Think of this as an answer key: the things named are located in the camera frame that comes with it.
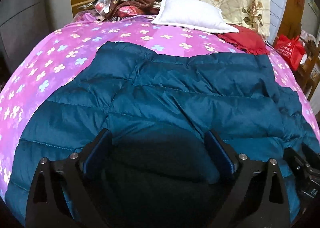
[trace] blue puffer jacket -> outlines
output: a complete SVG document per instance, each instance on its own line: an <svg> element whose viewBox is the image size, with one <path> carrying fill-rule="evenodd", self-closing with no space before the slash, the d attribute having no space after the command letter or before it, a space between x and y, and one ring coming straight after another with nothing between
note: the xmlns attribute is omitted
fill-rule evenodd
<svg viewBox="0 0 320 228"><path fill-rule="evenodd" d="M301 110L298 95L275 82L265 55L182 58L107 42L88 68L34 113L17 146L5 200L24 223L39 159L64 159L79 152L102 128L111 130L113 145L119 148L108 175L125 173L116 166L125 164L175 180L214 184L219 173L203 145L204 133L213 128L237 153L253 160L277 160L294 218L299 199L292 172L282 159L284 148L300 152L304 142L320 152ZM170 148L163 150L166 144ZM145 149L145 156L136 148Z"/></svg>

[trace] red bag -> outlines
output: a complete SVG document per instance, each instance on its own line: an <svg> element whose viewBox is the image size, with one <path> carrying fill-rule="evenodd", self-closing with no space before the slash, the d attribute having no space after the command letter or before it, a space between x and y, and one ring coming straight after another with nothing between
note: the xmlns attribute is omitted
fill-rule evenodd
<svg viewBox="0 0 320 228"><path fill-rule="evenodd" d="M300 61L305 53L303 45L298 41L299 37L300 36L297 36L295 39L290 40L281 34L275 46L276 52L282 56L294 71L298 69Z"/></svg>

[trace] bed sheet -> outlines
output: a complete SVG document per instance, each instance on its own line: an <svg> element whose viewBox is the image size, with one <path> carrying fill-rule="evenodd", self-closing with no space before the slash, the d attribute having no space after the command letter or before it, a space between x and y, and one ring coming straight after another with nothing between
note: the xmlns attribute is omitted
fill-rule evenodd
<svg viewBox="0 0 320 228"><path fill-rule="evenodd" d="M45 37L31 51L0 93L0 195L9 183L15 148L33 113L55 90L72 81L90 65L107 41L131 42L158 54L192 57L215 52L243 53L217 36L199 30L152 25L154 16L121 22L76 22ZM269 59L275 80L299 95L302 113L320 140L311 107L287 63L274 50Z"/></svg>

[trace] purple bedding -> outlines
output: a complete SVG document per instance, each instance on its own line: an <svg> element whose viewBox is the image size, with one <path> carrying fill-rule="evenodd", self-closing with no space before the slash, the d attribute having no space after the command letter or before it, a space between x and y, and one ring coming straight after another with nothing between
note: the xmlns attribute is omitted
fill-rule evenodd
<svg viewBox="0 0 320 228"><path fill-rule="evenodd" d="M90 65L107 41L131 42L159 54L181 57L214 52L243 53L217 36L199 30L157 26L154 16L135 16L121 22L76 22L45 37L19 66L0 93L0 195L9 183L15 148L29 119L41 103L60 86L72 81ZM274 50L269 59L276 82L299 95L302 113L320 141L311 107L287 63Z"/></svg>

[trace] red ruffled fabric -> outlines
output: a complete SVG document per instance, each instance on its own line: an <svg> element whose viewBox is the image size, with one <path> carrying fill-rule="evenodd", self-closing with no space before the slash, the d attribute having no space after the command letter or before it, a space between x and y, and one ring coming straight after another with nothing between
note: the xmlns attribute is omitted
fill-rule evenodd
<svg viewBox="0 0 320 228"><path fill-rule="evenodd" d="M233 25L239 30L239 33L216 34L220 39L234 45L236 48L253 55L269 55L270 51L266 49L263 39L253 30L246 27Z"/></svg>

